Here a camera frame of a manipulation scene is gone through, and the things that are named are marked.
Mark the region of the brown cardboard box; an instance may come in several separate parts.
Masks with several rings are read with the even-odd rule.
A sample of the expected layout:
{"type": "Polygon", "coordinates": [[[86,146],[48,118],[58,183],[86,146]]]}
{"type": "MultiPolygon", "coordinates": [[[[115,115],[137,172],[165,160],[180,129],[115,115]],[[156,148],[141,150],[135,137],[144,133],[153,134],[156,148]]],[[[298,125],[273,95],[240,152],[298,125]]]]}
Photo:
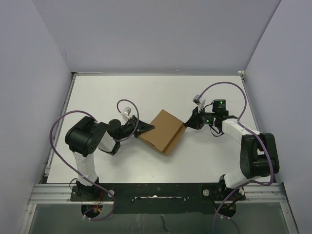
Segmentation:
{"type": "Polygon", "coordinates": [[[157,152],[169,156],[182,138],[186,126],[165,110],[161,110],[150,123],[155,128],[140,135],[140,139],[157,152]]]}

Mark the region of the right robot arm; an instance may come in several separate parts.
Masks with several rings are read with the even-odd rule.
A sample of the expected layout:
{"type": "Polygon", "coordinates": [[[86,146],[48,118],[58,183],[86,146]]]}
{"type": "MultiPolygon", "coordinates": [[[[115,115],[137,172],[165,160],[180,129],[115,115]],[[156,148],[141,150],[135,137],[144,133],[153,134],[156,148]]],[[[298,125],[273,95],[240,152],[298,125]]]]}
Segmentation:
{"type": "Polygon", "coordinates": [[[200,130],[206,124],[216,137],[223,134],[231,136],[240,144],[239,167],[223,176],[224,183],[217,186],[217,195],[228,199],[234,194],[234,188],[260,177],[270,177],[280,170],[276,142],[273,134],[253,131],[238,121],[238,117],[229,115],[226,100],[215,99],[209,105],[211,112],[206,112],[205,100],[197,100],[186,127],[200,130]]]}

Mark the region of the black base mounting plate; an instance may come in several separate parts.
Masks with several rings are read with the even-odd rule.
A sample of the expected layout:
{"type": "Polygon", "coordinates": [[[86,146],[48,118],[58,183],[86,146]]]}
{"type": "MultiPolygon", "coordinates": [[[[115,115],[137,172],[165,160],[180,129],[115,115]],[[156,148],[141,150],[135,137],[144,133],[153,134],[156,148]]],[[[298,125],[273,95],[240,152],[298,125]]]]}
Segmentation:
{"type": "Polygon", "coordinates": [[[81,212],[96,218],[105,205],[112,205],[113,214],[214,214],[220,202],[226,201],[219,212],[232,217],[236,203],[246,199],[242,188],[234,191],[218,183],[102,183],[110,193],[92,187],[85,191],[72,188],[70,200],[81,202],[81,212]]]}

